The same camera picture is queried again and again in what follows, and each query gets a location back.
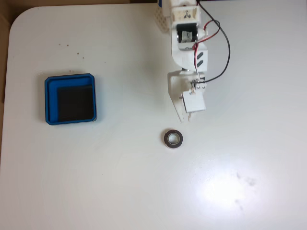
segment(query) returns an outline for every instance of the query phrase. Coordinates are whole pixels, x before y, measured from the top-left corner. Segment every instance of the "blue square container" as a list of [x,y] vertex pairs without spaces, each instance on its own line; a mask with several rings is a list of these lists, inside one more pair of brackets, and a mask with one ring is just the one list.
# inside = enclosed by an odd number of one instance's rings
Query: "blue square container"
[[45,80],[46,122],[50,125],[95,121],[95,79],[92,74],[48,77]]

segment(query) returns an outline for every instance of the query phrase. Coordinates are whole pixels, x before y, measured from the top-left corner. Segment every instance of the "cable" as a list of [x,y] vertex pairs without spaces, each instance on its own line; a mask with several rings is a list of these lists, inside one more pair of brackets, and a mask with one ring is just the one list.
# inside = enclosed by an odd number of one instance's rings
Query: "cable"
[[[217,33],[220,31],[220,29],[221,29],[221,24],[220,24],[220,22],[219,21],[217,21],[217,20],[215,20],[219,25],[219,29],[213,34],[213,35],[211,35],[210,37],[207,37],[207,38],[205,38],[205,39],[203,39],[203,40],[200,40],[200,41],[197,41],[197,42],[195,42],[195,44],[193,45],[193,49],[194,49],[194,67],[195,67],[195,70],[196,70],[196,73],[197,73],[197,75],[199,76],[199,78],[200,79],[203,79],[203,80],[205,80],[204,78],[201,78],[201,76],[200,76],[200,74],[199,74],[199,72],[198,72],[198,69],[197,69],[197,65],[196,65],[196,56],[197,56],[197,49],[198,49],[198,44],[199,43],[201,43],[201,42],[205,42],[205,41],[208,41],[210,38],[213,38],[214,36],[216,36],[217,35]],[[210,21],[208,21],[206,24],[205,24],[205,26],[203,27],[203,30],[204,31],[206,31],[206,28],[207,28],[207,25],[209,24],[209,23],[211,23],[211,22],[213,22],[213,20],[210,20]]]
[[229,64],[229,60],[230,60],[230,43],[229,43],[229,40],[228,40],[227,35],[225,34],[224,30],[221,28],[221,24],[219,24],[219,22],[216,21],[216,20],[209,14],[209,12],[201,5],[201,3],[200,3],[199,0],[197,0],[197,4],[200,6],[200,8],[201,8],[203,11],[205,11],[205,13],[212,19],[212,21],[214,21],[215,24],[216,24],[217,26],[220,27],[220,29],[221,29],[221,31],[222,31],[224,37],[226,38],[227,44],[228,44],[228,59],[227,59],[227,63],[226,63],[226,66],[225,66],[224,70],[222,71],[222,73],[220,73],[220,74],[217,75],[216,77],[201,82],[201,83],[207,83],[207,82],[210,82],[210,81],[212,81],[212,80],[215,80],[215,79],[221,77],[221,76],[225,73],[225,71],[226,71],[226,69],[227,69],[227,67],[228,67],[228,64]]

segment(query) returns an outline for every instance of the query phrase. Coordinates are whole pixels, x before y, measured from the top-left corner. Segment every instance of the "metal washer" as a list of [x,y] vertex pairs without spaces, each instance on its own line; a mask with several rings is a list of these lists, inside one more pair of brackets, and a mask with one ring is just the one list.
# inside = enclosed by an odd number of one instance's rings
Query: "metal washer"
[[[176,143],[176,144],[171,144],[169,141],[168,141],[168,137],[171,135],[171,134],[177,134],[179,136],[179,142]],[[182,134],[178,131],[178,130],[175,130],[175,129],[172,129],[172,130],[169,130],[167,133],[165,133],[164,135],[164,143],[166,144],[166,146],[168,146],[169,148],[171,149],[176,149],[178,147],[181,146],[182,144],[182,141],[183,141],[183,136]]]

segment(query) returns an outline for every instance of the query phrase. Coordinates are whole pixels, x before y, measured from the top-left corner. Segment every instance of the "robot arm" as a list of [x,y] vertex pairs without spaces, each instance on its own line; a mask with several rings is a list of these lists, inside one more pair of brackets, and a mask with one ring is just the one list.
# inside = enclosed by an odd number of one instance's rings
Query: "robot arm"
[[170,24],[172,57],[182,71],[169,73],[168,92],[181,122],[189,121],[194,112],[206,109],[202,83],[207,71],[208,50],[195,43],[208,35],[201,24],[201,9],[196,0],[164,0],[163,15]]

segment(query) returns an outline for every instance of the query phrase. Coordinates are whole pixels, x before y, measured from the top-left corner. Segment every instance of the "white tabletop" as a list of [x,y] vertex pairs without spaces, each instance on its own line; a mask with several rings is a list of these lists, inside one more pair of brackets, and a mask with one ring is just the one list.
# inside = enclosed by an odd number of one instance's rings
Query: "white tabletop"
[[[33,8],[9,43],[1,230],[307,228],[306,0],[203,3],[232,48],[181,124],[167,92],[180,69],[156,4]],[[207,43],[213,77],[227,58]],[[44,80],[91,73],[98,119],[50,126]],[[167,149],[164,130],[183,134]]]

